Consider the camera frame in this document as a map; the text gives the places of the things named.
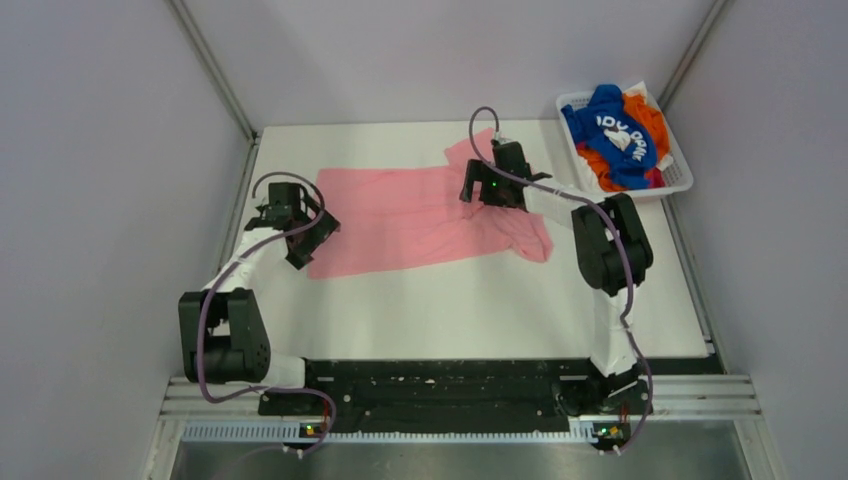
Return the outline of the pink t-shirt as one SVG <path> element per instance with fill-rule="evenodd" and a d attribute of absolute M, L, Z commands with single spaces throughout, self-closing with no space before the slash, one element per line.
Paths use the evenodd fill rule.
<path fill-rule="evenodd" d="M 492 138 L 485 129 L 445 149 L 442 166 L 320 170 L 317 187 L 340 229 L 315 250 L 308 277 L 404 270 L 507 250 L 547 262 L 554 244 L 540 215 L 459 198 L 472 148 L 489 155 Z"/>

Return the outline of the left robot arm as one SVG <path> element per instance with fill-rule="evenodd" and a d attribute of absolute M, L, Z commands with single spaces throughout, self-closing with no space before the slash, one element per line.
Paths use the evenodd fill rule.
<path fill-rule="evenodd" d="M 231 258 L 203 289 L 178 301 L 182 358 L 188 380 L 206 396 L 211 385 L 244 382 L 250 391 L 283 389 L 297 413 L 319 404 L 320 386 L 306 361 L 274 352 L 260 307 L 278 268 L 301 270 L 341 224 L 315 185 L 277 182 L 260 199 Z"/>

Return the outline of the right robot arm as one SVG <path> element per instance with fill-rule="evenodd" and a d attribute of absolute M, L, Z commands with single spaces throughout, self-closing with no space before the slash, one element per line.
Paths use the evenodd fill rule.
<path fill-rule="evenodd" d="M 612 412 L 650 372 L 629 318 L 654 261 L 635 203 L 627 194 L 591 197 L 532 173 L 516 141 L 494 139 L 491 147 L 492 161 L 472 149 L 459 198 L 539 214 L 571 230 L 579 273 L 593 295 L 593 342 L 587 378 L 555 388 L 556 404 L 569 416 Z"/>

